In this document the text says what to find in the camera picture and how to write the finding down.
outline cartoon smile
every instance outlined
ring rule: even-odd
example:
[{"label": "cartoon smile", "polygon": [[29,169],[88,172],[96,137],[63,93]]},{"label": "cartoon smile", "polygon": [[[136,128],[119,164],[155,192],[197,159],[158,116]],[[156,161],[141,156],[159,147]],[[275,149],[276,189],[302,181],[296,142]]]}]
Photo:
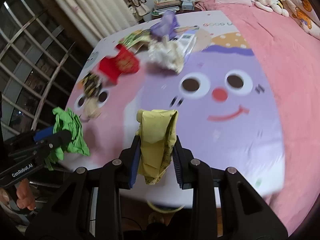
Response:
[{"label": "cartoon smile", "polygon": [[244,108],[243,106],[239,105],[239,109],[237,112],[233,113],[233,114],[228,114],[228,115],[209,115],[209,117],[207,118],[208,121],[213,121],[213,122],[221,122],[221,121],[228,121],[230,119],[236,118],[237,116],[239,116],[240,114],[245,113],[248,114],[249,113],[249,109]]}]

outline green crumpled paper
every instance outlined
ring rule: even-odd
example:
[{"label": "green crumpled paper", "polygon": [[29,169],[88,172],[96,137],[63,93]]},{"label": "green crumpled paper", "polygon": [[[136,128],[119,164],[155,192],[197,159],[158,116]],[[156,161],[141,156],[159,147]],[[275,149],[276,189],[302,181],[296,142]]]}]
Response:
[{"label": "green crumpled paper", "polygon": [[86,156],[90,156],[89,148],[83,139],[82,125],[78,115],[76,115],[70,108],[67,111],[63,111],[60,107],[56,107],[52,110],[56,116],[56,123],[53,127],[53,133],[60,132],[62,130],[68,130],[72,134],[71,142],[67,146],[56,148],[50,152],[45,163],[50,171],[53,170],[51,163],[63,160],[63,153],[80,153]]}]

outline bed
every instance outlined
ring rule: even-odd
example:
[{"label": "bed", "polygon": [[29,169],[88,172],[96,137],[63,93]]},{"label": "bed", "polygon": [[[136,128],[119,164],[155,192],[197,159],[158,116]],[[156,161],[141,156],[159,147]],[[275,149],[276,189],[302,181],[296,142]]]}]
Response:
[{"label": "bed", "polygon": [[[315,10],[316,0],[311,0]],[[255,6],[202,0],[201,10],[221,10],[247,39],[273,90],[285,145],[284,188],[266,198],[291,235],[320,192],[320,40],[292,18]]]}]

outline plush toy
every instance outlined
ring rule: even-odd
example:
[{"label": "plush toy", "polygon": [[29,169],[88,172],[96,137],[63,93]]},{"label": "plush toy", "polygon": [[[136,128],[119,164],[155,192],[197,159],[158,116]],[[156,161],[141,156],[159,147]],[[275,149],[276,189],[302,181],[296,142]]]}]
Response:
[{"label": "plush toy", "polygon": [[285,17],[289,17],[289,13],[283,8],[282,2],[285,0],[256,0],[255,5],[267,12],[275,11]]}]

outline purple cartoon face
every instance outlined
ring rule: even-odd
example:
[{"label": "purple cartoon face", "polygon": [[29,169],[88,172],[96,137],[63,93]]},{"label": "purple cartoon face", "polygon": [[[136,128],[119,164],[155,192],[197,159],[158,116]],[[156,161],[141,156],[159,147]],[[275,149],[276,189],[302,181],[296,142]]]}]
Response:
[{"label": "purple cartoon face", "polygon": [[177,135],[194,157],[245,175],[283,155],[276,104],[251,49],[214,45],[192,53],[179,75],[149,72],[141,108],[177,109]]}]

